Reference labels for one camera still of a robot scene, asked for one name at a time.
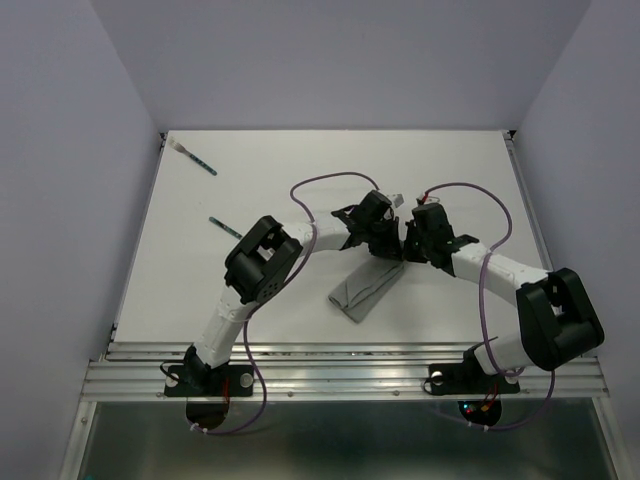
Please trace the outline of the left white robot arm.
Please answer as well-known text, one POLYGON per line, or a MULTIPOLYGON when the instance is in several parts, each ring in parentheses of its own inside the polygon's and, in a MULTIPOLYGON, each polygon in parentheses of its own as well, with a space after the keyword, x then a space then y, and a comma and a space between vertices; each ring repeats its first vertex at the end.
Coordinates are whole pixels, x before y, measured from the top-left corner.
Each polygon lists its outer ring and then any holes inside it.
POLYGON ((403 202, 400 194, 372 190, 356 205, 329 214, 310 213, 305 222, 282 224, 271 216, 260 218, 225 260, 225 287, 203 334, 184 355, 181 380, 199 393, 215 392, 247 321, 319 252, 367 246, 370 260, 328 295, 353 323, 364 321, 404 270, 395 215, 403 202))

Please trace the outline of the grey cloth napkin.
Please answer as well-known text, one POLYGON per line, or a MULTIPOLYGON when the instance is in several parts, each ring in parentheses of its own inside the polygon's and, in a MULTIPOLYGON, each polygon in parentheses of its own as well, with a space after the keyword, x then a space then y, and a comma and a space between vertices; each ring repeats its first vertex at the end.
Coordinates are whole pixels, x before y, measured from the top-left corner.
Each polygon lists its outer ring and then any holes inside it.
POLYGON ((354 324, 362 323, 379 301, 402 277, 402 261, 371 258, 328 295, 329 302, 354 324))

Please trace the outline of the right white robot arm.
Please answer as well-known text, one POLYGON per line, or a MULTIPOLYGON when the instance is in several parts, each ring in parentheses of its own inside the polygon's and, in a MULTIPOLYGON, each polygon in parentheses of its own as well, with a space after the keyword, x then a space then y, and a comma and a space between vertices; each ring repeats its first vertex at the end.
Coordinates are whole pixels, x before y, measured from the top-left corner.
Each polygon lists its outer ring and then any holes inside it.
POLYGON ((605 332, 579 275, 568 268, 547 271, 496 254, 470 235, 454 234, 444 207, 425 203, 412 210, 405 258, 429 263, 478 286, 483 340, 460 366, 463 384, 482 390, 496 375, 511 376, 529 366, 553 371, 605 340, 605 332), (516 329, 489 338, 484 294, 490 292, 517 311, 516 329))

